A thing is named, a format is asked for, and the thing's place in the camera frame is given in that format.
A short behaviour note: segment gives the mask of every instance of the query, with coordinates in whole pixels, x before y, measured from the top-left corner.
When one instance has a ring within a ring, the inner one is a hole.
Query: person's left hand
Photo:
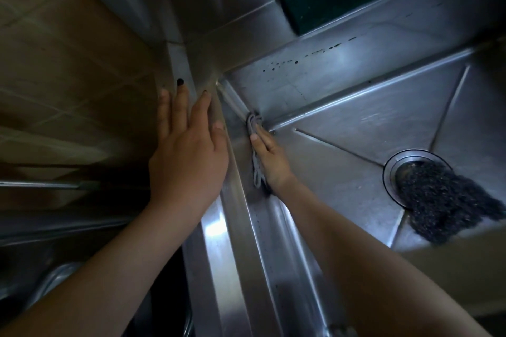
[[[204,91],[188,119],[188,89],[179,86],[172,104],[168,91],[161,91],[158,149],[149,160],[151,204],[192,211],[200,219],[218,197],[228,167],[227,137],[220,121],[210,129],[210,103]]]

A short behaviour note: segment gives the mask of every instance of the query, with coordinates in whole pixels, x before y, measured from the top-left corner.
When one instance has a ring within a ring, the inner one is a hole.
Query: forearm
[[[295,178],[277,191],[360,335],[487,335],[427,276]]]
[[[174,202],[147,208],[2,336],[119,336],[200,217]]]

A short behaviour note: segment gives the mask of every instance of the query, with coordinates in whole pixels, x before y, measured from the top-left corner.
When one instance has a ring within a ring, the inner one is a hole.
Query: gray cloth
[[[248,126],[248,133],[250,135],[253,135],[253,133],[256,133],[255,125],[258,124],[259,126],[262,125],[262,117],[260,115],[256,115],[254,113],[251,113],[248,116],[248,119],[246,120],[246,124]],[[260,188],[262,186],[262,182],[265,184],[265,187],[269,189],[269,185],[267,184],[267,181],[265,180],[264,171],[262,168],[262,163],[256,154],[255,150],[253,149],[253,185],[256,188]]]

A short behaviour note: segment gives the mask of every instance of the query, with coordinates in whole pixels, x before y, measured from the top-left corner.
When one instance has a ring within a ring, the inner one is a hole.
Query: person's left arm
[[[158,106],[151,200],[75,274],[7,325],[0,336],[120,336],[155,278],[218,196],[228,166],[223,124],[210,129],[204,92],[188,119],[188,90]]]

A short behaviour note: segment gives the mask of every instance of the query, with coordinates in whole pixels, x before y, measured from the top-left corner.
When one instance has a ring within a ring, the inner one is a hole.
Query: drain ring
[[[393,155],[383,168],[383,184],[385,185],[385,188],[390,197],[403,207],[406,207],[406,204],[404,200],[399,197],[395,175],[401,166],[405,165],[408,162],[414,161],[438,162],[444,165],[450,171],[452,170],[445,160],[439,156],[434,155],[433,153],[421,149],[409,149],[407,151],[402,151],[396,155]]]

